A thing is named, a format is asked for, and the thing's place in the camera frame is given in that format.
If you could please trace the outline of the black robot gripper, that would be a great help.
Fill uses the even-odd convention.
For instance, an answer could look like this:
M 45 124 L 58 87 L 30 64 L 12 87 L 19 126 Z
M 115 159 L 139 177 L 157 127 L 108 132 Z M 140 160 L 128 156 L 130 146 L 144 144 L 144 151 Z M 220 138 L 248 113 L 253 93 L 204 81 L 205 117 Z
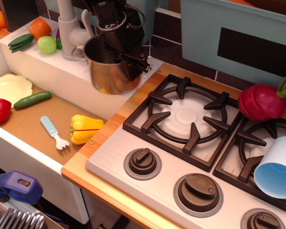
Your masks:
M 109 63 L 121 64 L 129 81 L 147 73 L 150 64 L 142 47 L 146 16 L 125 0 L 84 0 L 83 3 L 98 19 Z

